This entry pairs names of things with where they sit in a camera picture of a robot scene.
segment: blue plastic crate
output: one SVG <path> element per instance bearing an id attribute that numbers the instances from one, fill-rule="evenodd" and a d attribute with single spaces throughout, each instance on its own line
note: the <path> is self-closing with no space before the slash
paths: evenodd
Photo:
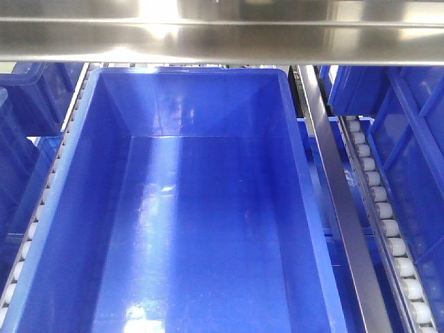
<path id="1" fill-rule="evenodd" d="M 57 135 L 83 63 L 18 62 L 0 74 L 26 136 Z"/>
<path id="2" fill-rule="evenodd" d="M 38 150 L 25 138 L 11 114 L 8 93 L 0 89 L 0 241 L 7 233 L 38 158 Z"/>
<path id="3" fill-rule="evenodd" d="M 327 97 L 330 96 L 332 92 L 333 84 L 336 79 L 336 71 L 337 66 L 321 66 L 319 70 L 319 77 L 324 84 L 324 90 L 327 94 Z"/>
<path id="4" fill-rule="evenodd" d="M 92 74 L 7 332 L 346 332 L 284 72 Z"/>
<path id="5" fill-rule="evenodd" d="M 392 67 L 370 144 L 444 330 L 444 67 Z"/>
<path id="6" fill-rule="evenodd" d="M 390 87 L 387 67 L 340 66 L 329 104 L 336 116 L 373 115 Z"/>

